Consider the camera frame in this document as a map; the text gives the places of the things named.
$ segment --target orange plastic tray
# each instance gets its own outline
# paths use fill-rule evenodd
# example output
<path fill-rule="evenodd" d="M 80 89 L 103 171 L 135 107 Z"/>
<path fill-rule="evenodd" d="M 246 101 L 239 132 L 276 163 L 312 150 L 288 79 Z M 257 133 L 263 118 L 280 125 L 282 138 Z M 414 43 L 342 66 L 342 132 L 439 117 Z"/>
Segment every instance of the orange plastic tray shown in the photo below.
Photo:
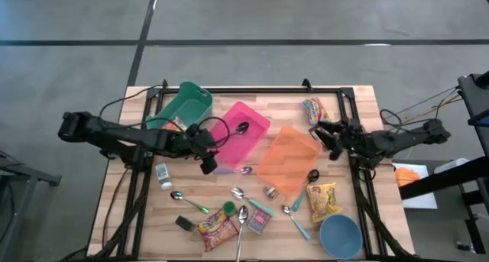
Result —
<path fill-rule="evenodd" d="M 284 126 L 257 168 L 257 175 L 286 197 L 297 196 L 316 165 L 321 144 Z"/>

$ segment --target concrete floor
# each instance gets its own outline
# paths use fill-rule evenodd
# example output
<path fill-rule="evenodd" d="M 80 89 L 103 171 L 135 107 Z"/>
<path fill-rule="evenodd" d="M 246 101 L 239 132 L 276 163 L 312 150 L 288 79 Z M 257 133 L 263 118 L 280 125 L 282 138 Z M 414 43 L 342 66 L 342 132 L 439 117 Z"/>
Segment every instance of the concrete floor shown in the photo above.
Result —
<path fill-rule="evenodd" d="M 0 40 L 137 40 L 149 0 L 0 0 Z M 486 0 L 157 0 L 148 39 L 483 39 Z M 22 229 L 18 260 L 60 259 L 88 241 L 107 164 L 96 148 L 57 137 L 65 111 L 96 113 L 123 96 L 135 46 L 0 47 L 0 150 L 48 173 Z M 399 111 L 482 73 L 489 46 L 146 47 L 136 86 L 374 85 L 380 108 Z M 428 103 L 404 116 L 426 110 Z M 116 120 L 120 105 L 105 118 Z M 463 103 L 440 111 L 448 143 L 410 159 L 482 155 Z M 407 152 L 397 157 L 405 158 Z M 453 250 L 456 218 L 408 212 L 417 254 L 487 259 Z M 453 236 L 441 235 L 453 229 Z M 486 239 L 489 232 L 483 234 Z"/>

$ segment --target wooden table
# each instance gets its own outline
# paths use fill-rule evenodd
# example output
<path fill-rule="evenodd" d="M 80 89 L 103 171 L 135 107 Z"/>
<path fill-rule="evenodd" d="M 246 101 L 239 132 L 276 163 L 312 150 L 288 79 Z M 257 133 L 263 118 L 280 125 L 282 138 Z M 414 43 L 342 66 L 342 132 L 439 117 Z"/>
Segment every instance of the wooden table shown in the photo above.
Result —
<path fill-rule="evenodd" d="M 355 91 L 358 113 L 361 123 L 367 131 L 383 129 L 379 118 L 379 109 L 375 100 L 372 86 L 352 86 Z M 144 87 L 128 87 L 126 96 L 134 95 Z M 121 111 L 120 123 L 137 123 L 141 120 L 145 93 L 124 102 Z M 165 95 L 164 105 L 174 97 Z M 248 155 L 243 165 L 257 166 L 266 153 L 273 139 L 284 125 L 291 125 L 295 129 L 308 133 L 311 127 L 301 101 L 307 98 L 319 97 L 333 121 L 339 120 L 340 113 L 338 101 L 331 94 L 215 94 L 213 103 L 213 115 L 223 116 L 237 101 L 242 101 L 252 109 L 270 120 L 270 128 L 259 144 Z M 251 211 L 253 208 L 246 203 L 235 199 L 230 189 L 240 186 L 250 197 L 275 211 L 275 216 L 268 223 L 262 235 L 257 235 L 252 230 L 244 227 L 241 259 L 260 260 L 289 260 L 289 259 L 333 259 L 323 249 L 319 242 L 319 224 L 311 221 L 309 202 L 304 200 L 294 217 L 311 234 L 312 240 L 305 241 L 296 229 L 289 216 L 281 212 L 281 206 L 286 203 L 282 196 L 270 201 L 263 194 L 265 183 L 257 176 L 207 175 L 204 176 L 199 168 L 199 161 L 168 159 L 157 157 L 155 163 L 166 162 L 172 177 L 173 188 L 178 189 L 190 200 L 202 204 L 210 209 L 211 213 L 217 212 L 226 201 L 234 201 L 236 206 L 246 205 Z M 343 208 L 343 213 L 358 221 L 353 187 L 351 184 L 350 169 L 347 156 L 343 153 L 336 161 L 330 161 L 328 154 L 319 155 L 316 168 L 321 177 L 317 184 L 336 183 L 336 202 Z M 93 226 L 92 237 L 89 243 L 88 254 L 94 254 L 101 249 L 102 226 L 117 182 L 125 171 L 119 160 L 113 160 L 108 165 L 99 208 Z M 129 175 L 126 174 L 119 194 L 112 208 L 108 221 L 105 240 L 110 238 L 122 220 L 129 184 Z M 413 243 L 406 222 L 400 194 L 392 167 L 382 166 L 377 168 L 374 179 L 375 193 L 382 221 L 392 232 L 392 235 L 410 253 L 413 253 Z M 184 231 L 174 224 L 178 215 L 182 215 L 195 223 L 205 220 L 205 215 L 185 202 L 174 201 L 170 198 L 169 190 L 162 190 L 153 172 L 145 213 L 144 228 L 141 237 L 140 259 L 148 260 L 234 260 L 238 237 L 234 237 L 216 249 L 204 252 L 204 243 L 198 235 Z M 232 218 L 236 227 L 239 223 L 236 217 Z M 131 232 L 134 231 L 134 223 L 130 228 L 127 250 L 131 250 Z M 374 228 L 369 223 L 369 233 L 373 244 L 374 253 L 378 253 Z M 358 258 L 364 257 L 363 251 Z"/>

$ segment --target blue bowl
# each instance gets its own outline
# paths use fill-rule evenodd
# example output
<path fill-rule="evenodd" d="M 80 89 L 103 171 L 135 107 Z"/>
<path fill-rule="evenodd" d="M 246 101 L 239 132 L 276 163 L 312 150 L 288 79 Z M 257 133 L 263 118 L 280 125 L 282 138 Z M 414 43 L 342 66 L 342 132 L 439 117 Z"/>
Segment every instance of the blue bowl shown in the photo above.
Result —
<path fill-rule="evenodd" d="M 338 259 L 352 259 L 361 250 L 361 232 L 355 221 L 336 214 L 326 218 L 319 229 L 322 247 Z"/>

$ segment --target metal spoon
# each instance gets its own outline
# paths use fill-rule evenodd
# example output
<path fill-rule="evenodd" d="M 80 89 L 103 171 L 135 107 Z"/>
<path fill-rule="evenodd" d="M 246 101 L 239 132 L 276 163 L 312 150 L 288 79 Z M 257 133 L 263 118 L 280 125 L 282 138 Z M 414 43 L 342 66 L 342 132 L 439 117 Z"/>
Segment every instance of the metal spoon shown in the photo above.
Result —
<path fill-rule="evenodd" d="M 229 137 L 231 137 L 232 135 L 236 135 L 236 134 L 244 134 L 249 127 L 250 127 L 250 123 L 247 122 L 247 121 L 243 121 L 241 124 L 239 124 L 236 127 L 235 132 L 231 133 L 229 135 Z M 226 138 L 227 138 L 227 136 L 226 137 L 223 137 L 222 139 L 217 140 L 215 143 L 218 144 L 218 143 L 222 142 Z"/>
<path fill-rule="evenodd" d="M 191 202 L 191 201 L 189 201 L 189 200 L 187 200 L 187 199 L 183 198 L 182 193 L 181 193 L 181 192 L 179 192 L 179 191 L 177 191 L 177 190 L 172 191 L 172 192 L 170 193 L 170 196 L 171 196 L 171 198 L 172 198 L 173 200 L 183 200 L 183 201 L 185 201 L 185 202 L 188 202 L 188 203 L 189 203 L 189 204 L 191 204 L 191 205 L 194 205 L 196 208 L 200 209 L 202 212 L 204 212 L 204 213 L 209 213 L 209 210 L 208 210 L 208 209 L 207 209 L 205 206 L 203 206 L 203 205 L 197 205 L 196 203 Z"/>
<path fill-rule="evenodd" d="M 293 223 L 296 225 L 296 227 L 299 229 L 300 233 L 303 234 L 303 237 L 306 239 L 306 240 L 311 240 L 311 235 L 309 235 L 307 233 L 307 231 L 299 224 L 299 222 L 294 219 L 292 217 L 292 215 L 290 214 L 290 208 L 288 205 L 283 205 L 282 206 L 282 209 L 283 209 L 283 212 L 287 215 L 290 216 L 290 218 L 292 219 Z"/>
<path fill-rule="evenodd" d="M 246 219 L 248 219 L 248 209 L 246 208 L 246 205 L 242 205 L 241 208 L 239 208 L 238 214 L 238 220 L 241 225 L 239 226 L 238 252 L 236 253 L 236 262 L 239 262 L 239 256 L 241 254 L 241 235 L 243 234 L 243 225 L 245 224 Z"/>
<path fill-rule="evenodd" d="M 311 170 L 309 171 L 309 174 L 307 174 L 307 179 L 308 179 L 308 184 L 315 182 L 319 179 L 319 171 L 318 170 Z M 300 203 L 303 201 L 304 196 L 306 195 L 306 189 L 304 189 L 299 197 L 297 198 L 296 202 L 292 205 L 292 211 L 296 212 L 299 210 Z"/>
<path fill-rule="evenodd" d="M 273 210 L 267 208 L 266 206 L 260 204 L 259 202 L 256 202 L 254 201 L 253 199 L 249 198 L 248 196 L 245 195 L 245 192 L 243 191 L 243 189 L 240 189 L 238 187 L 235 187 L 233 189 L 231 189 L 231 193 L 234 197 L 238 198 L 238 199 L 247 199 L 252 205 L 260 208 L 260 209 L 263 209 L 265 212 L 268 212 L 270 215 L 274 216 L 275 213 Z"/>
<path fill-rule="evenodd" d="M 236 170 L 215 170 L 212 173 L 214 174 L 232 174 L 232 173 L 241 173 L 243 175 L 248 175 L 253 171 L 253 167 L 243 167 L 239 171 Z"/>

